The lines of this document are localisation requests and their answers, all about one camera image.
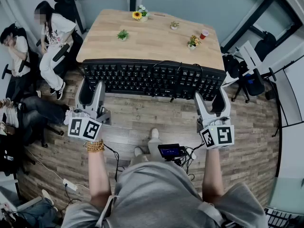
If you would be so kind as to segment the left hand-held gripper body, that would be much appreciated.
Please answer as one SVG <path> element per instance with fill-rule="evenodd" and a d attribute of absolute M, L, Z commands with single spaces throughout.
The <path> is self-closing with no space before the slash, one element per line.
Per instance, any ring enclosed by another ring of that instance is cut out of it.
<path fill-rule="evenodd" d="M 75 109 L 67 112 L 68 136 L 86 141 L 99 141 L 102 125 L 111 125 L 111 112 Z"/>

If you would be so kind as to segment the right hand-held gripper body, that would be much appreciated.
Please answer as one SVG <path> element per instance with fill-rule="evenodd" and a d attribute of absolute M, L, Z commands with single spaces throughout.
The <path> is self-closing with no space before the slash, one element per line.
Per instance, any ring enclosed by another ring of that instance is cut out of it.
<path fill-rule="evenodd" d="M 226 148 L 235 143 L 234 125 L 230 117 L 217 117 L 197 120 L 197 131 L 207 150 Z"/>

